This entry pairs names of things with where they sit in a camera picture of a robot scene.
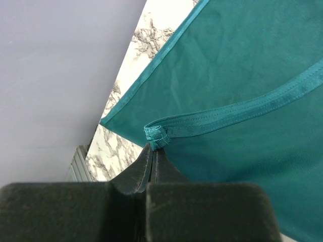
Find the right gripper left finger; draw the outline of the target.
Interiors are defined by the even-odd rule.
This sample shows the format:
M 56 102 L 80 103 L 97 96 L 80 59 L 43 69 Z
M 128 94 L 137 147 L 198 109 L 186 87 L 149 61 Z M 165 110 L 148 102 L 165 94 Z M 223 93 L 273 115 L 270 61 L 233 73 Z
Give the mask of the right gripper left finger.
M 1 241 L 145 241 L 144 190 L 153 152 L 111 181 L 1 188 Z

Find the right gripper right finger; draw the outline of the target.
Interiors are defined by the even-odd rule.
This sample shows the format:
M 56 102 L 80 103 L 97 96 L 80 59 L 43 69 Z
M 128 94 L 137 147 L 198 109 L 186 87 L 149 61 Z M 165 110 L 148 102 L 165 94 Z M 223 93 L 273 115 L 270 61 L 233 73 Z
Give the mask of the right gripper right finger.
M 152 154 L 146 187 L 148 241 L 281 241 L 271 202 L 248 183 L 192 183 L 167 159 Z

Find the teal cloth napkin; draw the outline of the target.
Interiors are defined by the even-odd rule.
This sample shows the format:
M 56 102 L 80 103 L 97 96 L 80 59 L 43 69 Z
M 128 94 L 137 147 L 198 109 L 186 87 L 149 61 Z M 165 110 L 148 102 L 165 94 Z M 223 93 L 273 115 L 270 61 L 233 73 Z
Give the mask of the teal cloth napkin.
M 200 1 L 101 120 L 195 182 L 251 182 L 322 241 L 322 1 Z

